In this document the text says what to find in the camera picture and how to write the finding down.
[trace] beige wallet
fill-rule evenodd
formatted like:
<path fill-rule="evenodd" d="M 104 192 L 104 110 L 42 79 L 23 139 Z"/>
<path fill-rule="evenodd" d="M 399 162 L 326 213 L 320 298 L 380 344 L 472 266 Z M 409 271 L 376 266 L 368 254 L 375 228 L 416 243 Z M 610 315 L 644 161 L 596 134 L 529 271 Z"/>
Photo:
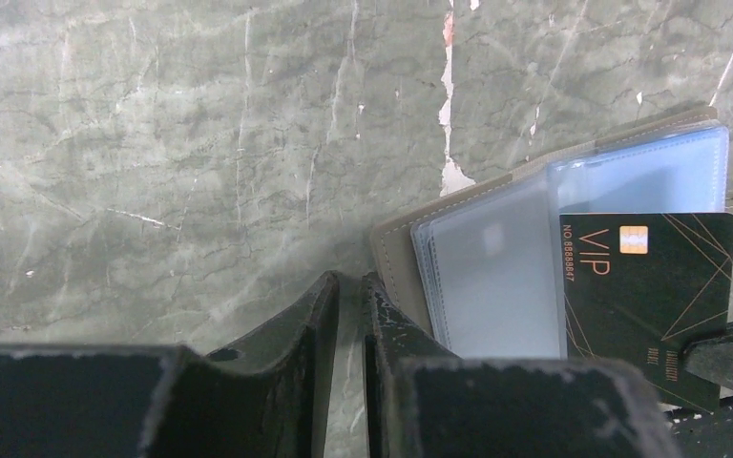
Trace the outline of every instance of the beige wallet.
<path fill-rule="evenodd" d="M 600 150 L 624 148 L 677 132 L 686 126 L 692 128 L 696 124 L 712 121 L 717 117 L 718 113 L 715 108 L 704 106 L 669 115 L 638 127 L 619 128 L 605 137 L 553 151 L 524 162 L 502 177 L 475 184 L 377 224 L 370 233 L 369 241 L 378 274 L 386 285 L 389 297 L 412 321 L 427 332 L 432 332 L 426 296 L 410 235 L 412 225 L 435 219 L 491 191 L 518 182 L 539 172 L 553 161 L 587 156 Z M 726 208 L 727 211 L 733 213 L 733 196 L 727 200 Z"/>

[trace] gold line pattern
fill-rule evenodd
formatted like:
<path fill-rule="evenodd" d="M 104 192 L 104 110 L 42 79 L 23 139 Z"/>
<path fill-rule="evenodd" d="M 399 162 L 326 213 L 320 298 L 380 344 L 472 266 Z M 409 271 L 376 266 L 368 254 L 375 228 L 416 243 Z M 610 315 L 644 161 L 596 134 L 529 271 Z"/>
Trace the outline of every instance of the gold line pattern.
<path fill-rule="evenodd" d="M 698 252 L 701 253 L 702 256 L 704 256 L 706 258 L 706 260 L 708 260 L 712 265 L 714 265 L 725 277 L 727 277 L 729 279 L 729 281 L 732 281 L 732 277 L 729 276 L 729 275 L 727 275 L 725 272 L 723 272 L 721 270 L 721 268 L 718 266 L 718 264 L 716 264 L 713 260 L 711 260 L 708 256 L 706 256 L 706 253 L 704 253 L 701 250 L 701 248 L 699 248 L 698 245 L 695 244 L 695 242 L 693 240 L 691 240 L 689 237 L 687 237 L 686 234 L 684 234 L 683 231 L 681 229 L 679 229 L 679 227 L 676 226 L 676 224 L 674 224 L 673 221 L 670 220 L 670 218 L 667 217 L 667 215 L 662 214 L 662 216 L 664 217 L 664 219 L 667 220 L 668 223 L 670 223 L 671 226 L 673 226 L 673 228 L 675 228 L 677 231 L 679 231 L 679 234 L 681 234 L 682 237 L 684 237 L 685 239 L 687 239 L 687 241 L 689 241 L 693 245 L 693 247 L 695 247 L 695 249 L 698 250 Z"/>
<path fill-rule="evenodd" d="M 566 295 L 563 295 L 563 299 L 566 301 L 566 305 L 569 306 L 569 311 L 572 312 L 572 316 L 575 317 L 575 323 L 577 323 L 577 329 L 580 330 L 580 336 L 582 336 L 583 341 L 586 343 L 586 347 L 589 349 L 589 353 L 591 353 L 592 358 L 596 359 L 597 355 L 594 354 L 594 351 L 592 350 L 592 346 L 589 344 L 589 340 L 586 339 L 586 333 L 583 332 L 583 326 L 580 324 L 580 320 L 577 319 L 577 315 L 575 315 L 575 310 L 572 308 L 572 303 L 569 302 L 569 298 L 566 297 Z"/>
<path fill-rule="evenodd" d="M 723 245 L 721 245 L 721 243 L 720 243 L 720 242 L 718 241 L 718 239 L 717 239 L 717 238 L 716 238 L 715 236 L 713 236 L 711 232 L 709 232 L 709 228 L 707 228 L 707 227 L 706 227 L 706 225 L 705 225 L 704 223 L 702 223 L 700 219 L 698 219 L 698 216 L 697 216 L 696 214 L 694 214 L 694 213 L 692 214 L 692 216 L 693 216 L 693 218 L 695 219 L 695 221 L 696 221 L 696 222 L 698 223 L 698 225 L 699 225 L 699 226 L 700 226 L 701 228 L 703 228 L 703 230 L 704 230 L 704 231 L 706 231 L 706 234 L 707 234 L 707 235 L 708 235 L 708 236 L 709 236 L 710 238 L 712 238 L 712 242 L 713 242 L 713 243 L 715 243 L 716 245 L 718 245 L 718 247 L 719 247 L 719 248 L 721 248 L 721 253 L 724 253 L 724 254 L 725 254 L 725 255 L 727 255 L 727 256 L 728 256 L 728 257 L 729 257 L 730 259 L 732 259 L 732 257 L 731 257 L 731 256 L 729 256 L 729 253 L 727 253 L 727 252 L 726 252 L 726 249 L 725 249 L 725 248 L 723 248 Z"/>
<path fill-rule="evenodd" d="M 723 260 L 723 263 L 721 264 L 721 267 L 723 267 L 727 262 L 729 262 L 729 260 Z M 679 315 L 679 317 L 676 318 L 676 320 L 673 322 L 673 324 L 670 324 L 670 327 L 667 329 L 667 332 L 665 332 L 664 335 L 661 336 L 661 341 L 662 342 L 666 341 L 667 339 L 670 339 L 669 337 L 667 337 L 667 334 L 670 334 L 670 331 L 672 331 L 673 330 L 673 327 L 675 327 L 676 324 L 679 323 L 679 321 L 681 320 L 681 317 L 683 317 L 684 314 L 687 313 L 687 310 L 689 310 L 690 307 L 693 306 L 693 303 L 695 303 L 695 301 L 698 299 L 698 297 L 701 296 L 701 294 L 703 293 L 703 290 L 706 289 L 706 287 L 709 286 L 709 283 L 711 283 L 715 279 L 715 277 L 718 276 L 718 272 L 720 270 L 721 270 L 721 268 L 719 267 L 718 270 L 716 270 L 715 272 L 712 273 L 712 276 L 709 277 L 709 281 L 707 281 L 706 284 L 704 286 L 702 286 L 702 288 L 698 291 L 698 294 L 696 294 L 695 297 L 693 298 L 693 300 L 690 301 L 689 304 L 687 304 L 686 308 L 684 308 L 684 310 L 681 312 L 681 314 Z"/>
<path fill-rule="evenodd" d="M 569 336 L 569 339 L 572 339 L 572 341 L 575 340 L 575 331 L 572 329 L 572 322 L 569 320 L 569 317 L 566 317 L 566 334 Z"/>
<path fill-rule="evenodd" d="M 723 312 L 721 312 L 721 313 L 716 313 L 715 315 L 713 315 L 713 316 L 711 316 L 711 317 L 709 317 L 709 318 L 707 318 L 707 319 L 705 319 L 705 320 L 701 320 L 701 321 L 699 321 L 699 322 L 697 322 L 697 323 L 695 323 L 695 324 L 693 324 L 693 325 L 691 325 L 691 326 L 687 326 L 687 327 L 685 327 L 685 328 L 684 328 L 684 329 L 682 329 L 681 331 L 675 332 L 675 333 L 673 333 L 673 334 L 670 334 L 670 335 L 669 335 L 669 336 L 667 336 L 667 337 L 664 337 L 664 338 L 662 338 L 662 339 L 661 339 L 661 341 L 662 341 L 662 342 L 664 342 L 664 341 L 666 341 L 666 340 L 672 339 L 672 338 L 674 338 L 674 337 L 678 336 L 678 335 L 679 335 L 680 333 L 682 333 L 682 332 L 684 332 L 684 331 L 689 331 L 690 329 L 692 329 L 692 328 L 694 328 L 694 327 L 696 327 L 696 326 L 698 326 L 698 325 L 700 325 L 700 324 L 704 324 L 704 323 L 706 323 L 706 322 L 709 322 L 709 321 L 711 321 L 711 320 L 715 320 L 716 318 L 718 318 L 718 317 L 719 317 L 719 316 L 721 316 L 721 315 L 726 315 L 726 313 L 728 313 L 728 310 L 724 310 L 724 311 L 723 311 Z"/>
<path fill-rule="evenodd" d="M 569 336 L 569 340 L 572 341 L 572 345 L 575 346 L 577 352 L 584 358 L 592 356 L 592 353 L 589 350 L 582 348 L 580 345 L 577 344 L 577 341 L 575 340 L 575 331 L 572 329 L 572 324 L 566 323 L 566 328 L 566 335 Z"/>
<path fill-rule="evenodd" d="M 697 405 L 697 404 L 695 404 L 695 403 L 693 403 L 693 402 L 690 402 L 690 401 L 688 401 L 688 400 L 686 400 L 686 399 L 682 398 L 682 397 L 681 397 L 681 396 L 679 396 L 678 394 L 674 393 L 673 391 L 670 391 L 669 389 L 664 389 L 664 388 L 662 388 L 661 386 L 659 386 L 659 385 L 656 385 L 656 384 L 654 384 L 653 382 L 648 382 L 648 384 L 652 385 L 652 386 L 653 386 L 654 388 L 656 388 L 656 389 L 660 389 L 661 391 L 664 391 L 664 392 L 665 392 L 665 393 L 667 393 L 667 394 L 670 394 L 670 395 L 672 395 L 672 396 L 676 396 L 677 398 L 679 398 L 679 399 L 681 399 L 682 401 L 684 401 L 684 402 L 688 403 L 689 405 L 691 405 L 691 406 L 695 406 L 696 408 L 699 408 L 699 409 L 703 410 L 703 411 L 704 411 L 704 412 L 706 412 L 706 413 L 713 413 L 713 412 L 712 412 L 712 410 L 710 410 L 710 409 L 708 409 L 708 408 L 703 408 L 703 407 L 701 407 L 701 406 L 699 406 L 699 405 Z"/>
<path fill-rule="evenodd" d="M 680 219 L 674 217 L 673 215 L 667 215 L 667 217 L 670 218 L 670 219 L 672 219 L 673 221 L 675 221 L 677 224 L 680 224 L 681 226 L 683 226 L 684 229 L 692 232 L 694 236 L 698 237 L 699 239 L 701 239 L 704 242 L 706 242 L 706 244 L 708 244 L 709 246 L 711 246 L 711 247 L 715 248 L 716 250 L 718 250 L 722 255 L 726 256 L 729 259 L 732 259 L 732 257 L 729 256 L 728 253 L 726 253 L 726 250 L 723 249 L 723 247 L 721 246 L 720 243 L 718 243 L 717 240 L 715 240 L 715 242 L 713 243 L 712 241 L 708 240 L 706 237 L 704 237 L 701 234 L 699 234 L 695 229 L 692 229 L 690 226 L 684 224 L 683 222 L 681 222 Z M 696 218 L 696 221 L 698 222 L 698 224 L 700 224 L 701 226 L 703 226 L 703 224 L 698 220 L 698 218 Z M 712 234 L 709 232 L 709 230 L 706 229 L 706 226 L 703 226 L 703 230 L 706 231 L 707 234 L 709 234 L 710 237 L 712 237 Z"/>

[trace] wallet stitching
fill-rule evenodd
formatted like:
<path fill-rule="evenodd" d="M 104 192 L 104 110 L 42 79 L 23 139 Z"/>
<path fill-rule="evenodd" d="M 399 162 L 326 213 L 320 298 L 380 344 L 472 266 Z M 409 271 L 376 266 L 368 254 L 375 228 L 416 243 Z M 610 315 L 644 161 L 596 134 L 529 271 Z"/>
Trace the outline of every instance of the wallet stitching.
<path fill-rule="evenodd" d="M 607 145 L 606 148 L 611 148 L 613 146 L 618 145 L 619 143 L 623 143 L 623 142 L 632 140 L 634 138 L 639 138 L 640 136 L 650 135 L 653 132 L 660 131 L 662 129 L 667 129 L 669 127 L 673 127 L 673 126 L 682 124 L 684 122 L 689 122 L 689 121 L 693 121 L 693 120 L 705 121 L 707 119 L 709 119 L 709 116 L 707 114 L 696 114 L 694 116 L 690 116 L 690 117 L 686 117 L 686 118 L 683 118 L 683 119 L 679 119 L 678 121 L 672 122 L 670 124 L 659 126 L 659 127 L 655 128 L 655 129 L 652 129 L 650 131 L 643 132 L 641 134 L 631 135 L 631 136 L 628 136 L 626 138 L 617 140 L 617 141 L 611 143 L 610 145 Z M 410 225 L 412 225 L 412 224 L 420 221 L 421 219 L 426 219 L 426 218 L 428 218 L 428 217 L 430 217 L 432 215 L 437 215 L 439 213 L 442 213 L 442 212 L 448 210 L 449 208 L 453 207 L 454 205 L 459 205 L 459 204 L 461 204 L 463 202 L 466 202 L 468 200 L 472 200 L 474 198 L 479 198 L 481 196 L 486 195 L 489 192 L 495 191 L 496 189 L 502 188 L 502 187 L 504 187 L 504 186 L 506 186 L 508 184 L 511 184 L 511 183 L 512 183 L 511 181 L 508 181 L 508 182 L 505 182 L 505 183 L 501 183 L 498 186 L 493 186 L 491 189 L 488 189 L 488 190 L 486 190 L 486 191 L 484 191 L 484 192 L 482 192 L 480 194 L 463 198 L 462 200 L 458 200 L 458 201 L 456 201 L 456 202 L 454 202 L 454 203 L 452 203 L 450 205 L 447 205 L 445 207 L 438 208 L 437 210 L 434 210 L 432 212 L 429 212 L 429 213 L 423 215 L 422 217 L 420 217 L 418 219 L 415 219 L 413 221 L 405 222 L 402 225 L 400 225 L 398 227 L 395 227 L 394 229 L 390 229 L 390 230 L 386 231 L 385 233 L 383 233 L 381 235 L 381 246 L 384 248 L 384 258 L 387 260 L 387 270 L 388 270 L 388 273 L 389 273 L 389 280 L 392 283 L 392 296 L 394 296 L 394 304 L 395 304 L 395 306 L 400 305 L 400 300 L 399 300 L 399 298 L 397 296 L 397 285 L 395 284 L 394 275 L 392 274 L 392 269 L 391 269 L 391 262 L 389 261 L 389 253 L 388 253 L 387 245 L 386 245 L 386 236 L 389 235 L 389 234 L 391 234 L 392 232 L 396 232 L 396 231 L 399 231 L 399 230 L 403 229 L 404 227 L 410 226 Z"/>
<path fill-rule="evenodd" d="M 644 150 L 644 151 L 639 151 L 639 152 L 633 152 L 633 153 L 631 153 L 629 155 L 625 155 L 625 156 L 621 156 L 621 157 L 609 157 L 607 159 L 601 160 L 597 164 L 604 164 L 606 162 L 611 162 L 611 161 L 614 161 L 614 160 L 623 160 L 623 159 L 628 158 L 628 157 L 642 156 L 642 155 L 646 155 L 648 153 L 653 153 L 655 151 L 666 150 L 668 148 L 673 148 L 673 147 L 676 147 L 676 146 L 679 146 L 679 145 L 685 145 L 685 144 L 689 144 L 689 143 L 697 143 L 699 141 L 709 140 L 709 139 L 712 139 L 712 138 L 719 139 L 719 137 L 717 135 L 713 135 L 713 134 L 705 135 L 705 136 L 702 136 L 700 138 L 689 139 L 689 140 L 685 140 L 685 141 L 677 141 L 677 142 L 669 143 L 669 144 L 664 145 L 664 146 L 660 146 L 660 147 L 656 147 L 656 148 L 650 148 L 650 149 L 647 149 L 647 150 Z M 713 164 L 713 167 L 712 167 L 713 168 L 713 176 L 712 176 L 713 179 L 710 181 L 710 183 L 712 184 L 712 187 L 713 188 L 715 187 L 715 181 L 720 176 L 725 175 L 725 173 L 719 174 L 719 170 L 722 168 L 721 167 L 721 161 L 720 161 L 720 154 L 721 154 L 721 143 L 720 142 L 719 142 L 718 146 L 715 148 L 715 154 L 716 154 L 716 156 L 719 157 L 719 160 L 716 161 L 716 163 Z"/>
<path fill-rule="evenodd" d="M 434 275 L 436 275 L 437 278 L 437 285 L 442 286 L 442 276 L 440 275 L 440 269 L 437 268 L 437 242 L 434 239 L 431 239 L 431 252 L 433 253 L 433 262 L 431 265 L 434 269 Z M 442 288 L 440 288 L 440 291 L 438 291 L 440 296 L 440 301 L 442 301 Z M 443 319 L 443 330 L 445 330 L 445 342 L 447 345 L 447 348 L 451 348 L 450 345 L 450 331 L 448 327 L 448 312 L 446 312 L 445 307 L 442 307 L 441 313 L 438 313 L 439 316 Z"/>
<path fill-rule="evenodd" d="M 413 241 L 413 243 L 416 245 L 416 243 L 419 240 L 416 240 L 416 237 L 414 237 L 414 236 L 412 236 L 412 238 L 415 239 Z M 432 254 L 433 254 L 432 259 L 430 259 L 430 260 L 429 259 L 426 259 L 427 261 L 422 261 L 421 262 L 421 259 L 419 257 L 417 258 L 417 268 L 418 268 L 418 270 L 420 270 L 420 277 L 421 278 L 427 277 L 429 274 L 436 275 L 436 273 L 430 271 L 431 266 L 436 263 L 436 251 L 434 251 Z M 425 250 L 423 251 L 423 253 L 421 253 L 421 256 L 423 256 L 423 257 L 427 257 L 428 256 L 426 254 L 426 251 Z M 426 288 L 425 287 L 423 288 L 423 293 L 426 295 L 426 303 L 428 304 L 428 302 L 429 302 L 429 295 L 426 292 Z M 435 309 L 432 310 L 431 308 L 428 308 L 428 307 L 427 307 L 427 309 L 429 311 L 429 315 L 433 315 L 434 313 L 436 313 L 436 312 L 434 312 Z M 434 321 L 433 320 L 431 320 L 431 331 L 433 331 L 434 335 L 436 336 L 437 332 L 436 332 L 436 329 L 434 327 Z"/>

